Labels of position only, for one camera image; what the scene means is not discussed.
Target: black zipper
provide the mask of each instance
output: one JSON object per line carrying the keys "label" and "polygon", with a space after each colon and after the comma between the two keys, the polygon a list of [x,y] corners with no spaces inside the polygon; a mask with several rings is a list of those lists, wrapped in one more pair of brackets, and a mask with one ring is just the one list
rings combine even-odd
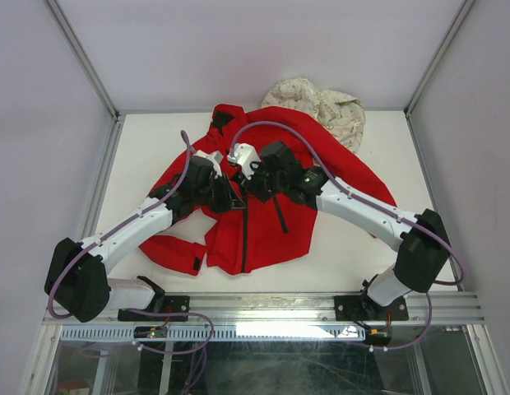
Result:
{"label": "black zipper", "polygon": [[240,187],[242,192],[242,199],[246,204],[243,213],[243,236],[242,236],[242,267],[240,271],[242,273],[246,272],[246,261],[248,260],[248,193],[246,192],[246,188]]}

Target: gray wall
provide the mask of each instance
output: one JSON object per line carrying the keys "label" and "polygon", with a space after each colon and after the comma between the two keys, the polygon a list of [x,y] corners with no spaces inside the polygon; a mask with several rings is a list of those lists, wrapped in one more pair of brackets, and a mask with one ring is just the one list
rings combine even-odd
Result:
{"label": "gray wall", "polygon": [[44,3],[0,2],[0,394],[21,386],[53,246],[78,235],[109,122]]}
{"label": "gray wall", "polygon": [[60,0],[119,109],[258,107],[309,77],[402,109],[461,0]]}
{"label": "gray wall", "polygon": [[510,383],[510,0],[479,0],[413,116]]}

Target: red cloth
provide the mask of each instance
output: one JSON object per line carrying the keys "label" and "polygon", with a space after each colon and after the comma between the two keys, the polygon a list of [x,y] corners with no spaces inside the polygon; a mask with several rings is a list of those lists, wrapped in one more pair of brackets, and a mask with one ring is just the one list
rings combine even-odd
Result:
{"label": "red cloth", "polygon": [[[309,115],[281,107],[266,107],[244,113],[241,107],[218,105],[213,119],[219,112],[232,116],[232,120],[221,130],[211,123],[207,135],[193,144],[195,149],[204,152],[220,151],[226,157],[235,133],[242,126],[257,121],[283,123],[306,137],[333,174],[370,196],[388,204],[396,204],[385,184],[372,170]],[[238,142],[251,144],[260,151],[267,144],[278,140],[294,152],[304,167],[313,165],[312,157],[304,144],[278,127],[251,128]],[[167,184],[175,174],[180,173],[184,160],[185,152],[164,172],[153,188]],[[230,166],[227,160],[222,160],[220,167],[229,177],[238,170]],[[153,262],[194,276],[198,274],[204,253],[207,253],[207,266],[218,266],[229,274],[249,273],[253,269],[302,257],[310,249],[317,212],[292,203],[282,194],[279,194],[277,199],[288,226],[287,234],[281,228],[273,201],[262,203],[249,196],[247,234],[243,232],[244,211],[215,214],[203,207],[202,210],[208,216],[217,219],[216,224],[206,234],[206,246],[171,236],[156,235],[140,248]]]}

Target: beige cloth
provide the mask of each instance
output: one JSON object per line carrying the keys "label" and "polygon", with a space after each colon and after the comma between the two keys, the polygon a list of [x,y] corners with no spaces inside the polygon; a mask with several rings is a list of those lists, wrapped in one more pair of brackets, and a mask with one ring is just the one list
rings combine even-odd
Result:
{"label": "beige cloth", "polygon": [[343,146],[357,152],[364,130],[364,110],[354,96],[317,88],[307,78],[282,80],[271,88],[261,107],[276,105],[310,114]]}

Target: red garment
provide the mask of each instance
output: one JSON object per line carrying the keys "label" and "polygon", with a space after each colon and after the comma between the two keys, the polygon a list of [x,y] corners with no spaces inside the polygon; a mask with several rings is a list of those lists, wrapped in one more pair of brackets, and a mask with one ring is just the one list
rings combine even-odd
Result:
{"label": "red garment", "polygon": [[[218,128],[217,120],[224,118],[225,114],[233,118],[225,126]],[[193,144],[195,149],[204,152],[220,151],[226,157],[233,136],[242,126],[256,121],[283,123],[306,137],[333,174],[344,179],[352,187],[395,205],[387,187],[372,170],[305,113],[281,107],[266,107],[244,113],[241,107],[218,105],[213,112],[213,119],[215,122],[211,123],[207,135]],[[294,152],[304,167],[313,165],[312,157],[304,144],[291,133],[278,127],[251,128],[242,135],[239,142],[251,144],[260,151],[267,144],[278,140],[284,142]],[[175,174],[180,173],[184,161],[185,153],[182,153],[153,188],[167,184]],[[229,177],[238,170],[230,166],[227,160],[223,160],[220,167]],[[229,274],[249,273],[253,269],[302,257],[310,249],[317,212],[309,207],[292,203],[282,194],[279,194],[277,199],[288,226],[287,234],[281,228],[273,201],[262,203],[249,196],[246,225],[245,210],[215,214],[205,207],[202,208],[206,215],[217,220],[206,234],[206,246],[172,236],[156,235],[140,248],[153,262],[194,276],[200,270],[205,253],[208,267],[218,266]]]}

